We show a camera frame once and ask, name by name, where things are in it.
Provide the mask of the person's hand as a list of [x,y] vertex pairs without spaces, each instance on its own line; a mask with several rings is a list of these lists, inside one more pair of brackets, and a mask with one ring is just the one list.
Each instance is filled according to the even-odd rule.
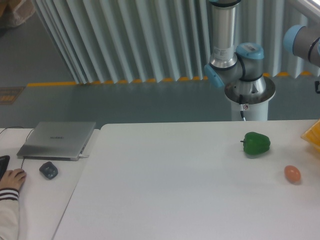
[[21,168],[7,170],[0,180],[0,189],[19,191],[26,180],[26,176],[27,173]]

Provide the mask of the white striped sleeve forearm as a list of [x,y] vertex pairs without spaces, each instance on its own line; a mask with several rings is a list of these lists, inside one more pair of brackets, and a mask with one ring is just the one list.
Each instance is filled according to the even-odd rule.
[[19,191],[13,188],[0,190],[0,239],[17,240],[19,236]]

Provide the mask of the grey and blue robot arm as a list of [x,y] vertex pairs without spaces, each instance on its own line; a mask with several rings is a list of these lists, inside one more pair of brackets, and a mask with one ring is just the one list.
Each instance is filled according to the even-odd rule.
[[[204,71],[215,87],[240,80],[250,83],[263,75],[263,48],[254,42],[235,45],[236,17],[239,0],[211,0],[213,9],[213,53]],[[293,25],[283,36],[282,46],[290,54],[314,66],[320,65],[320,2],[318,0],[291,0],[289,2],[313,26]]]

